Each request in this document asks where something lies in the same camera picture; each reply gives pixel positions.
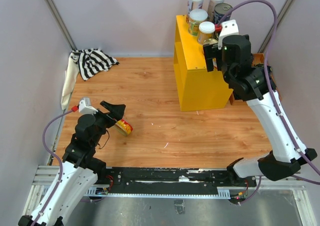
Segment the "white canister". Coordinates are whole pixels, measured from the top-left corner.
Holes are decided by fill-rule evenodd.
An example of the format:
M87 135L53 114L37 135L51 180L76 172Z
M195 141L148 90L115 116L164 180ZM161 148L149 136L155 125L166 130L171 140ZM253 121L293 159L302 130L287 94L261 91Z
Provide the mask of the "white canister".
M214 12L215 12L215 7L219 3L223 3L225 0L210 0L209 6L208 6L208 21L213 22L214 20Z
M188 11L186 13L185 21L189 23L189 15L190 12L194 9L202 9L202 5L204 4L204 0L188 0Z
M212 37L214 32L215 25L212 22L202 22L199 25L198 43L202 45L206 39Z
M199 25L206 21L208 18L208 13L203 9L195 9L190 12L188 32L197 36L199 32Z

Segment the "yellow cabinet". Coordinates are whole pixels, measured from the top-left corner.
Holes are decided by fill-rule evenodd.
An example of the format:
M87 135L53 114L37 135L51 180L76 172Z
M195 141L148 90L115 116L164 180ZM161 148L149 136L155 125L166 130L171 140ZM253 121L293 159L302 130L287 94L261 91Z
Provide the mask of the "yellow cabinet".
M185 16L176 17L173 66L181 111L225 107L232 89L222 72L207 72L202 45L188 33Z

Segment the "robotic arm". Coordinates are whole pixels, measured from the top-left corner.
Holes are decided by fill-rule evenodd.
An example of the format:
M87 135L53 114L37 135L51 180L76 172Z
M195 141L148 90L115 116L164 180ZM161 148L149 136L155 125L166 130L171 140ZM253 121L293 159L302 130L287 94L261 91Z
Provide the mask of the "robotic arm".
M62 157L62 170L32 214L21 217L19 226L65 225L85 192L106 178L106 163L93 156L101 136L122 119L126 106L105 101L100 104L109 112L92 107L89 98L81 99L79 112L84 115L78 119L76 132Z
M279 101L276 86L270 75L269 78L265 78L262 68L252 67L253 57L249 36L235 33L235 29L238 30L235 20L222 23L222 28L223 37L219 38L218 44L203 46L207 69L208 71L214 69L212 61L215 58L217 69L222 71L225 82L254 111L272 145L272 151L268 155L252 159L240 158L230 164L227 170L234 181L252 175L264 175L272 181L292 176L306 164L306 161L295 148L280 115L277 114L271 93L276 97L276 102L283 112L282 116L289 122ZM273 92L268 90L266 80L270 80ZM315 159L316 151L313 148L306 148L290 123L288 127L301 152L309 160Z

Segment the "gray floor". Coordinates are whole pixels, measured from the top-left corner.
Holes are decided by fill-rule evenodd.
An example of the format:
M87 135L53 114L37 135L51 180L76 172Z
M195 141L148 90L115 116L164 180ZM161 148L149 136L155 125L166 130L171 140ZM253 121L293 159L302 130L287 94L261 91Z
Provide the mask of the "gray floor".
M290 190L259 191L243 206L222 199L186 199L177 214L172 198L106 198L80 202L66 226L302 225Z

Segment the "white wall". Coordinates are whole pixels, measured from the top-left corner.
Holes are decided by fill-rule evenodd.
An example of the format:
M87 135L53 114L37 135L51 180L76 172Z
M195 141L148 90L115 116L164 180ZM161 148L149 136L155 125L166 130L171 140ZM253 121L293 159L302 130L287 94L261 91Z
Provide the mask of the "white wall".
M296 0L278 29L269 63L282 104L298 136L315 148L320 167L320 1ZM320 181L308 166L305 177ZM320 186L306 184L320 224Z
M245 0L225 0L233 6ZM279 12L285 0L268 0ZM113 56L172 55L175 16L185 14L187 0L54 0L79 49L102 48ZM208 8L205 0L203 8ZM272 25L265 5L248 5L233 13L242 34L250 34L257 52Z
M69 47L44 0L0 0L0 218L17 225L38 164L45 125L60 114ZM48 131L52 143L58 124Z

